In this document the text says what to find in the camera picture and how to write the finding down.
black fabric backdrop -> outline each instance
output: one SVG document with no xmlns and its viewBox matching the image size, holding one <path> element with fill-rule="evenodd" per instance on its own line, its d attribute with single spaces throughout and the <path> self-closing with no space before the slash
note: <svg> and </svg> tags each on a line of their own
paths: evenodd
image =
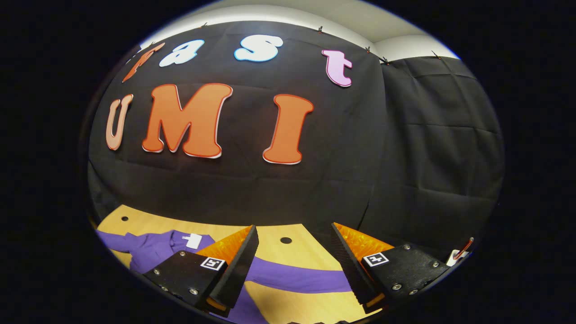
<svg viewBox="0 0 576 324">
<path fill-rule="evenodd" d="M 255 34 L 281 37 L 278 55 L 237 61 L 240 41 Z M 194 59 L 159 67 L 172 49 L 194 39 L 205 41 Z M 158 43 L 165 45 L 123 84 Z M 443 258 L 477 235 L 490 214 L 502 181 L 502 141 L 486 95 L 459 60 L 411 58 L 381 66 L 375 55 L 340 38 L 263 21 L 211 25 L 158 43 L 125 65 L 94 117 L 88 179 L 101 219 L 125 204 L 200 223 L 302 223 L 328 249 L 329 224 L 337 222 L 392 244 L 421 244 Z M 345 53 L 353 63 L 344 72 L 352 86 L 328 79 L 322 50 Z M 218 126 L 222 156 L 190 157 L 181 148 L 145 152 L 152 89 L 176 84 L 184 105 L 211 82 L 233 88 Z M 109 105 L 129 93 L 134 99 L 122 145 L 111 151 Z M 278 113 L 272 99 L 281 93 L 314 104 L 297 165 L 262 159 Z"/>
</svg>

purple cloth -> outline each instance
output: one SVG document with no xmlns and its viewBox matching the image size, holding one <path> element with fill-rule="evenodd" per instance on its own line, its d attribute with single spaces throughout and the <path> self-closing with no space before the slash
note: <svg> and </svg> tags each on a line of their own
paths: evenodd
<svg viewBox="0 0 576 324">
<path fill-rule="evenodd" d="M 169 231 L 162 234 L 144 234 L 135 236 L 127 233 L 125 236 L 97 231 L 104 244 L 118 252 L 128 252 L 132 255 L 130 269 L 138 273 L 146 273 L 155 266 L 166 261 L 174 253 L 184 250 L 195 253 L 209 245 L 214 244 L 210 235 L 202 235 L 198 248 L 186 247 L 188 240 L 182 236 L 190 236 L 190 233 Z"/>
<path fill-rule="evenodd" d="M 210 235 L 202 235 L 198 249 L 186 247 L 187 240 L 183 236 L 190 233 L 169 231 L 162 234 L 144 234 L 135 236 L 127 233 L 125 236 L 97 231 L 104 244 L 119 252 L 132 254 L 130 269 L 138 273 L 146 273 L 174 253 L 185 250 L 195 253 L 214 243 Z M 294 266 L 281 265 L 254 257 L 248 270 L 246 281 L 299 293 L 326 293 L 352 291 L 343 271 L 313 270 Z M 243 286 L 227 318 L 220 317 L 236 324 L 268 324 L 258 306 L 254 303 L 246 287 Z"/>
</svg>

wooden table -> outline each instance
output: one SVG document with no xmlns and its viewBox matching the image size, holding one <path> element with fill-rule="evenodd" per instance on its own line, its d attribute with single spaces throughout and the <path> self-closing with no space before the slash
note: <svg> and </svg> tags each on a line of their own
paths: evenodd
<svg viewBox="0 0 576 324">
<path fill-rule="evenodd" d="M 123 221 L 122 217 L 128 217 L 128 220 Z M 114 210 L 98 226 L 98 230 L 102 232 L 118 235 L 164 233 L 175 229 L 186 233 L 208 234 L 215 241 L 243 228 L 245 226 L 175 220 L 141 212 L 124 205 Z M 257 231 L 260 243 L 256 256 L 260 259 L 300 268 L 342 270 L 338 261 L 313 238 L 302 224 L 258 226 Z M 292 242 L 281 243 L 280 238 L 284 237 L 292 239 Z M 132 258 L 130 253 L 113 250 L 112 252 L 122 264 L 128 267 Z M 246 281 L 244 285 L 270 324 L 289 322 L 333 324 L 342 320 L 353 322 L 378 312 L 365 314 L 352 292 L 297 293 L 265 287 L 251 281 Z"/>
</svg>

white tag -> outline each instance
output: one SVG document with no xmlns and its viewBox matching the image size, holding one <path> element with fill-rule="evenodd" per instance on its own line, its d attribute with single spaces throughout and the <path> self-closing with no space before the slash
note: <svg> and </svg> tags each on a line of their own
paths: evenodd
<svg viewBox="0 0 576 324">
<path fill-rule="evenodd" d="M 191 233 L 190 236 L 182 236 L 183 239 L 188 240 L 186 247 L 198 248 L 200 241 L 202 240 L 202 235 Z"/>
<path fill-rule="evenodd" d="M 460 260 L 461 258 L 464 258 L 466 255 L 468 255 L 468 252 L 464 252 L 464 253 L 462 253 L 462 255 L 457 260 L 454 260 L 454 257 L 459 252 L 460 252 L 460 250 L 452 250 L 452 253 L 450 253 L 450 256 L 448 257 L 448 261 L 446 262 L 447 266 L 455 265 L 458 260 Z"/>
</svg>

